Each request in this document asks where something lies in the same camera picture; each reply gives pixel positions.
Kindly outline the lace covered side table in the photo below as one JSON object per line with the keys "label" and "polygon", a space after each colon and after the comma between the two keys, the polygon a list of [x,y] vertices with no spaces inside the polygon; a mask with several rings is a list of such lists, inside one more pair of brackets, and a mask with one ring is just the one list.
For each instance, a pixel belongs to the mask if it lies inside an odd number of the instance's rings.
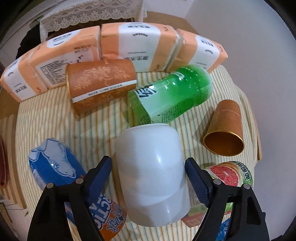
{"label": "lace covered side table", "polygon": [[144,1],[62,1],[40,20],[40,38],[44,42],[50,32],[98,20],[134,19],[147,17]]}

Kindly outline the blue orange drink bottle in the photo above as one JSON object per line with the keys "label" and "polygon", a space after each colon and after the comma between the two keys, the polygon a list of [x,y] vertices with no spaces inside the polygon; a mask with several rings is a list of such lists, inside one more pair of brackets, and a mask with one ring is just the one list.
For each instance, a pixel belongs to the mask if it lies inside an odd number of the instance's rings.
{"label": "blue orange drink bottle", "polygon": [[[88,172],[82,168],[69,147],[55,138],[47,138],[32,149],[28,161],[32,175],[42,190],[49,183],[63,186],[75,180],[81,181]],[[75,225],[70,203],[65,203],[65,210],[68,222]],[[89,210],[104,240],[112,240],[125,224],[126,212],[103,190]]]}

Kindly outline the green plastic bottle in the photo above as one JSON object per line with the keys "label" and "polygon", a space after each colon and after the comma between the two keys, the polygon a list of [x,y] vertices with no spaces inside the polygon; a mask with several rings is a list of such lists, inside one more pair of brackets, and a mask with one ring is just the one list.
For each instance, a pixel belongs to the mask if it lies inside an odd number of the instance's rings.
{"label": "green plastic bottle", "polygon": [[156,82],[128,92],[128,100],[140,125],[169,123],[207,101],[213,93],[209,73],[187,65]]}

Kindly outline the orange patterned paper cup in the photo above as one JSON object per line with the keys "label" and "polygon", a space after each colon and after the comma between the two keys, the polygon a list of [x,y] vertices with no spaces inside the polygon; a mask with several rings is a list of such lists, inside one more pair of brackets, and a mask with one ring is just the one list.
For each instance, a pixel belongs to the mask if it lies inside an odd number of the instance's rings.
{"label": "orange patterned paper cup", "polygon": [[133,63],[125,59],[68,64],[65,73],[70,102],[77,115],[124,96],[137,86]]}

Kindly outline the rightmost orange tissue pack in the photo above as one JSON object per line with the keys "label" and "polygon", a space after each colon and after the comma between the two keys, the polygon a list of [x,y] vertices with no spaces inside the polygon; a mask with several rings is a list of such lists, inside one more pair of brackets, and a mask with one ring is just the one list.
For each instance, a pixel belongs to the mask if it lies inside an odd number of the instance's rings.
{"label": "rightmost orange tissue pack", "polygon": [[215,41],[182,29],[177,29],[177,33],[180,39],[166,72],[173,72],[186,65],[197,65],[211,73],[228,58],[223,46]]}

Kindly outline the wooden slat bench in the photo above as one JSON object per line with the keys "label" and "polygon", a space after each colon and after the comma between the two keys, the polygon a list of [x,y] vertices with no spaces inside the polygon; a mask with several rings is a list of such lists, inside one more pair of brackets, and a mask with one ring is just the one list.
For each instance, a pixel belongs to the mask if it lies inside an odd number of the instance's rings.
{"label": "wooden slat bench", "polygon": [[26,209],[16,162],[16,122],[19,103],[1,88],[1,195]]}

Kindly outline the white paper cup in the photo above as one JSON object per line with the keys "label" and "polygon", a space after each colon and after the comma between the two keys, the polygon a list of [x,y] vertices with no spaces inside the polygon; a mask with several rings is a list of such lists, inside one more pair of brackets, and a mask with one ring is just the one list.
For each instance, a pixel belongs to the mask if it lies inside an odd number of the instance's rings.
{"label": "white paper cup", "polygon": [[178,132],[163,123],[128,128],[115,140],[115,154],[130,220],[159,227],[190,210],[184,155]]}

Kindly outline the plain orange paper cup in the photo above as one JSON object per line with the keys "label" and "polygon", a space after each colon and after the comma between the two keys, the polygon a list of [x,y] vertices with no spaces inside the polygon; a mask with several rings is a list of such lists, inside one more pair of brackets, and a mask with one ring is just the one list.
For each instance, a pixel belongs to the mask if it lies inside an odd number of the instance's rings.
{"label": "plain orange paper cup", "polygon": [[237,102],[225,99],[217,104],[203,144],[220,156],[232,157],[243,152],[242,115]]}

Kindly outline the red green drink cup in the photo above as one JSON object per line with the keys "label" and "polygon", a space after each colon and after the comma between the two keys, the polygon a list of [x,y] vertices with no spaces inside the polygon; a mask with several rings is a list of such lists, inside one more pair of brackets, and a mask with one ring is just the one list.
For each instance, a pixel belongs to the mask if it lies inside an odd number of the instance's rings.
{"label": "red green drink cup", "polygon": [[193,158],[185,161],[185,171],[197,198],[207,207],[207,212],[193,240],[215,240],[226,204],[237,201],[244,192],[250,194],[252,189],[246,189],[244,186],[229,186],[220,179],[213,179]]}

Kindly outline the orange tissue pack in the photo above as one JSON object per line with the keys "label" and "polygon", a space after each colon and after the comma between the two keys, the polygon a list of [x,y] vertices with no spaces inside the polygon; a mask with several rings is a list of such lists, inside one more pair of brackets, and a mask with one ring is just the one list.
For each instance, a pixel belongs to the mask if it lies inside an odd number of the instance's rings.
{"label": "orange tissue pack", "polygon": [[197,65],[211,73],[228,58],[223,46],[215,41],[182,29],[177,29],[177,33],[180,39],[166,72],[173,72],[186,65]]}
{"label": "orange tissue pack", "polygon": [[136,72],[164,72],[180,36],[163,24],[108,23],[100,33],[103,59],[132,61]]}
{"label": "orange tissue pack", "polygon": [[49,89],[66,84],[67,64],[100,60],[100,27],[75,30],[38,45],[30,66]]}
{"label": "orange tissue pack", "polygon": [[17,101],[47,92],[47,87],[29,64],[34,49],[13,61],[1,76],[1,86]]}

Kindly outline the striped tablecloth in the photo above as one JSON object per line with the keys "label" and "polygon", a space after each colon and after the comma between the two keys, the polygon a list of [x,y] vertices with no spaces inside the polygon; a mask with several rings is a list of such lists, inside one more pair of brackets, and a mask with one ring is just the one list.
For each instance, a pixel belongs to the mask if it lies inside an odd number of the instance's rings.
{"label": "striped tablecloth", "polygon": [[[214,86],[211,97],[171,122],[181,139],[184,157],[193,157],[202,168],[230,160],[239,161],[254,172],[257,130],[249,101],[224,66],[218,66],[210,76]],[[215,108],[224,99],[237,102],[242,115],[245,147],[241,154],[232,158],[213,154],[202,143]],[[16,123],[16,162],[29,215],[33,215],[42,193],[30,170],[28,157],[31,149],[47,138],[55,138],[66,144],[81,166],[89,170],[103,156],[113,156],[116,137],[136,125],[126,97],[112,100],[81,116],[74,114],[65,86],[21,102]]]}

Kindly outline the leftmost orange tissue pack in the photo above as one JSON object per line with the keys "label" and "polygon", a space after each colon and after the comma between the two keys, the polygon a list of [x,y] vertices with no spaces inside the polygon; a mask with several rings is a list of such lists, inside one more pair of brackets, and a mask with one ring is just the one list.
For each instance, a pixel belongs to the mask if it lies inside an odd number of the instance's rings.
{"label": "leftmost orange tissue pack", "polygon": [[1,76],[1,86],[17,101],[47,92],[47,87],[29,64],[34,49],[13,61]]}

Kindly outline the black bag on floor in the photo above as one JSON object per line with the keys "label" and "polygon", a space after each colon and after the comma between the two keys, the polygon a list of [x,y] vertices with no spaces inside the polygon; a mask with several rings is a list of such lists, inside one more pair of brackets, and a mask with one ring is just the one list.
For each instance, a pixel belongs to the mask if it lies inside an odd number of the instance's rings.
{"label": "black bag on floor", "polygon": [[23,54],[26,54],[31,49],[35,48],[40,43],[40,24],[37,24],[32,29],[30,29],[25,37],[22,39],[20,47],[18,48],[16,59],[18,59]]}

